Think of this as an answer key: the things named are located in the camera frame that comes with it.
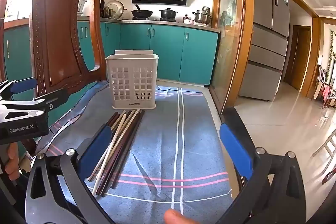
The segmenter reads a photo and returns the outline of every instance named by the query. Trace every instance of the metal screw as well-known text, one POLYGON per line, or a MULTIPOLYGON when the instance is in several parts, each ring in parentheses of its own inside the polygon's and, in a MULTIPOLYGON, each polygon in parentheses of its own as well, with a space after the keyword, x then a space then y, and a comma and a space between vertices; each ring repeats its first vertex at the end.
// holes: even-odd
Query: metal screw
POLYGON ((75 150, 73 148, 68 149, 65 154, 67 154, 68 156, 72 156, 75 153, 75 150))
POLYGON ((288 155, 291 159, 295 158, 295 153, 292 152, 292 151, 289 151, 289 152, 287 153, 287 155, 288 155))
POLYGON ((257 154, 259 155, 265 154, 265 149, 263 149, 262 147, 257 147, 256 151, 257 151, 257 154))
POLYGON ((38 153, 36 157, 37 157, 38 160, 41 160, 41 159, 43 159, 44 154, 43 153, 38 153))

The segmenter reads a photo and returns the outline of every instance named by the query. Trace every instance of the brown door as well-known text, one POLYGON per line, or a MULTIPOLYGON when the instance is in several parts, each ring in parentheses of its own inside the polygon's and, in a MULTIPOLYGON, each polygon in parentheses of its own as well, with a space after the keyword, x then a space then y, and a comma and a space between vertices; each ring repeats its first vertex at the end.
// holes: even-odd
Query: brown door
POLYGON ((311 27, 293 26, 292 46, 288 60, 285 82, 300 90, 305 76, 310 48, 311 27))

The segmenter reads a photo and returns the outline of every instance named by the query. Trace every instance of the black pot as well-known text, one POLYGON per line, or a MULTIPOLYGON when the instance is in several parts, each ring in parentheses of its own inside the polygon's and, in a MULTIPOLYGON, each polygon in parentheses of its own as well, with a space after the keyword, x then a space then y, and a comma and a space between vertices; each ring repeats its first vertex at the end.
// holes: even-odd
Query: black pot
POLYGON ((177 13, 173 10, 170 10, 170 8, 167 8, 166 10, 160 10, 160 12, 161 12, 161 17, 167 18, 167 19, 174 19, 177 13))
POLYGON ((132 15, 134 17, 138 17, 138 18, 148 18, 152 15, 152 11, 149 11, 149 10, 140 10, 139 6, 136 4, 135 5, 138 10, 133 10, 132 11, 132 15))

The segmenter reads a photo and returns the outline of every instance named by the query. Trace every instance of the human hand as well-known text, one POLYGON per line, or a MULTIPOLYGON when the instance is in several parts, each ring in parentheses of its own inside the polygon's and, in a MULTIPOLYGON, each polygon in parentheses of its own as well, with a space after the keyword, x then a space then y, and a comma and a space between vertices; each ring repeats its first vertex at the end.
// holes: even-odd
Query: human hand
POLYGON ((181 215, 178 211, 169 209, 165 212, 163 216, 166 224, 199 224, 195 220, 186 218, 181 215))
POLYGON ((16 180, 19 178, 19 149, 17 143, 11 143, 7 148, 7 155, 9 161, 5 166, 5 171, 8 174, 10 180, 16 180))

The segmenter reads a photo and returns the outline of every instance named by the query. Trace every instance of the countertop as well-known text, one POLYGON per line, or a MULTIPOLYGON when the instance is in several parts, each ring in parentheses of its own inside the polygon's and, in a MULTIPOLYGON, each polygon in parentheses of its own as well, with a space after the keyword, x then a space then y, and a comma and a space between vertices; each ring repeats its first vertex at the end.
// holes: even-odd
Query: countertop
MULTIPOLYGON (((89 21, 88 16, 78 16, 77 17, 78 21, 89 21)), ((100 22, 112 22, 112 23, 121 23, 121 24, 158 24, 158 25, 171 25, 171 26, 179 26, 179 27, 184 27, 184 28, 193 28, 193 29, 199 29, 199 30, 204 30, 204 31, 210 31, 210 32, 216 32, 216 33, 221 33, 220 30, 214 29, 211 27, 207 26, 199 26, 199 25, 191 25, 191 24, 185 24, 181 22, 169 22, 169 21, 159 21, 159 20, 115 20, 115 19, 109 19, 109 18, 100 18, 100 22)), ((6 21, 4 23, 4 29, 10 29, 13 27, 19 27, 23 25, 28 25, 29 24, 29 18, 21 18, 21 19, 16 19, 12 21, 6 21)))

